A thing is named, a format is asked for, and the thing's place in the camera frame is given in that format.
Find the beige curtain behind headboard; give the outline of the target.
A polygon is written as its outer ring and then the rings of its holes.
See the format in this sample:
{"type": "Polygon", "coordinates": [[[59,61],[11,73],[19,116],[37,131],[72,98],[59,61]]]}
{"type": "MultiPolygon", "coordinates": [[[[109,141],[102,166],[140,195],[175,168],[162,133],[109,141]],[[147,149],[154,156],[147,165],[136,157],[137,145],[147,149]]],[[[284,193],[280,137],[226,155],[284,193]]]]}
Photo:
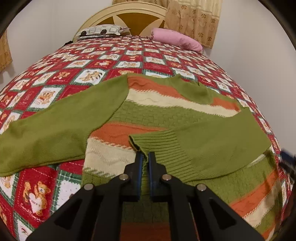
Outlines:
{"type": "Polygon", "coordinates": [[[164,29],[174,30],[213,48],[222,1],[148,1],[166,8],[164,29]]]}

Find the pink pillow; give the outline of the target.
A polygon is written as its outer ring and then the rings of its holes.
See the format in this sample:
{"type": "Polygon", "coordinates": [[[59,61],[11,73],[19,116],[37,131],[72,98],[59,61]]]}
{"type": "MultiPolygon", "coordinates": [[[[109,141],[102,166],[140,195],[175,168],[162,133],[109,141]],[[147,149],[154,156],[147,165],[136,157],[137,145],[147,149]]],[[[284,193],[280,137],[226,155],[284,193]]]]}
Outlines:
{"type": "Polygon", "coordinates": [[[151,31],[151,39],[197,53],[202,53],[203,51],[203,47],[198,41],[174,30],[153,28],[151,31]]]}

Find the grey patterned pillow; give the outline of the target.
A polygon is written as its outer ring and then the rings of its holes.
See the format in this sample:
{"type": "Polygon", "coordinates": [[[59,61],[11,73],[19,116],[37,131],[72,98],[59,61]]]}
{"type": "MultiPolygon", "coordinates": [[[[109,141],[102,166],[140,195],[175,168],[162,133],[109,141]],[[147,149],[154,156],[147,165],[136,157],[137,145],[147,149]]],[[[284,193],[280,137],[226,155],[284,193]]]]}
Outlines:
{"type": "Polygon", "coordinates": [[[120,36],[130,31],[130,28],[125,26],[103,24],[80,30],[76,34],[76,38],[79,37],[105,37],[105,36],[120,36]]]}

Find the cream wooden headboard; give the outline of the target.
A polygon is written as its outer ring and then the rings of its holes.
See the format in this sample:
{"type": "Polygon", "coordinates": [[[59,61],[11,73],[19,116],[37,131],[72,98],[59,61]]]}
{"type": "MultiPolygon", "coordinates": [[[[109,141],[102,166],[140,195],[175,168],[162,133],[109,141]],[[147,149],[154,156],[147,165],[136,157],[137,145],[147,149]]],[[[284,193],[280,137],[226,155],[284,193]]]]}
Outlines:
{"type": "Polygon", "coordinates": [[[153,28],[162,28],[165,23],[166,8],[143,1],[130,1],[109,6],[90,17],[80,28],[102,24],[128,27],[133,36],[149,37],[153,28]]]}

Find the beige curtain on side wall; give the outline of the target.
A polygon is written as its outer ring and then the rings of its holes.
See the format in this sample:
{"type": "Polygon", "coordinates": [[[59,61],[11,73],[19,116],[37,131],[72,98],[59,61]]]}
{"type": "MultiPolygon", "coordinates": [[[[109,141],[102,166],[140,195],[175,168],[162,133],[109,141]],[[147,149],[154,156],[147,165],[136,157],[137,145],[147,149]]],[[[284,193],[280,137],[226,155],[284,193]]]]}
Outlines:
{"type": "Polygon", "coordinates": [[[12,63],[11,52],[9,48],[7,31],[1,37],[0,40],[0,72],[12,63]]]}

